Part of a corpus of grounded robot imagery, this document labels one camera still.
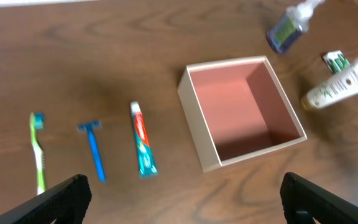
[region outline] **razor head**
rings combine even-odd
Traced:
[[[34,128],[43,129],[44,128],[44,114],[43,113],[34,113]]]
[[[77,126],[79,131],[87,131],[89,129],[92,130],[93,128],[98,128],[98,127],[100,127],[100,121],[99,120],[79,124]]]

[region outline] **blue razor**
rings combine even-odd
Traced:
[[[96,171],[98,172],[99,180],[104,183],[106,181],[106,176],[104,175],[102,160],[100,158],[98,145],[96,143],[96,138],[93,133],[93,128],[98,128],[98,127],[100,127],[100,122],[92,121],[89,123],[79,124],[78,130],[86,131],[88,133],[89,144],[91,146],[93,160],[96,166]]]

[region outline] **bottle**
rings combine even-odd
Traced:
[[[291,45],[309,30],[309,19],[316,6],[325,0],[306,0],[287,8],[285,14],[273,29],[267,31],[270,47],[278,54],[284,54]]]
[[[321,109],[356,94],[358,94],[358,59],[310,90],[301,99],[301,106],[305,110]]]

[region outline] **red label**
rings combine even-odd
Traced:
[[[145,145],[149,146],[149,139],[147,138],[146,129],[144,128],[143,115],[141,113],[135,114],[135,128],[137,135]]]

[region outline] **small green packet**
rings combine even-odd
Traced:
[[[350,65],[350,62],[343,56],[340,50],[328,52],[324,55],[323,60],[334,75]]]

